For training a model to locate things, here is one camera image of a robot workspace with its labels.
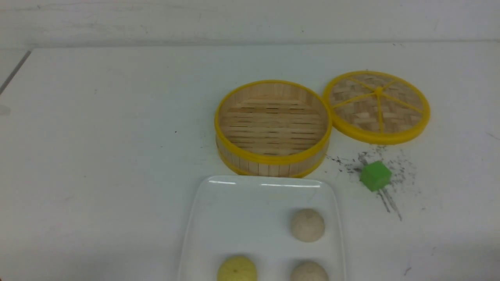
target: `white plate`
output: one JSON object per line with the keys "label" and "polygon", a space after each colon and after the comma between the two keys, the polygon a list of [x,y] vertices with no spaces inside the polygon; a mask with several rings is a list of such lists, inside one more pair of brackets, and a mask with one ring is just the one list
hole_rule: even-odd
{"label": "white plate", "polygon": [[[305,243],[290,233],[293,214],[317,210],[326,230]],[[329,279],[346,280],[342,228],[332,188],[311,179],[212,176],[194,199],[180,259],[179,281],[215,281],[221,263],[245,255],[260,281],[289,281],[301,261],[318,262]]]}

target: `green cube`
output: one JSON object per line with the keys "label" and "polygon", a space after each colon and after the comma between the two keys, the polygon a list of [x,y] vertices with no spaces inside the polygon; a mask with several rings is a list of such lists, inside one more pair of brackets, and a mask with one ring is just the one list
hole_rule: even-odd
{"label": "green cube", "polygon": [[393,173],[381,161],[364,166],[360,180],[372,192],[384,188],[391,182]]}

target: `white table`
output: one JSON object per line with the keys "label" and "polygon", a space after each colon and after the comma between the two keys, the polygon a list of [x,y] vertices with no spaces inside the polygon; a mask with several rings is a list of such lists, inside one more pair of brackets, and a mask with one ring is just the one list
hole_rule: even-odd
{"label": "white table", "polygon": [[[174,280],[196,188],[233,174],[222,97],[262,79],[320,93],[363,69],[409,80],[432,114],[396,146],[334,130],[308,176],[338,196],[349,280],[500,278],[494,42],[35,49],[0,96],[0,278]],[[392,166],[401,221],[359,183],[363,152]]]}
{"label": "white table", "polygon": [[23,49],[0,49],[0,94],[6,86],[4,83],[25,54],[26,50]]}

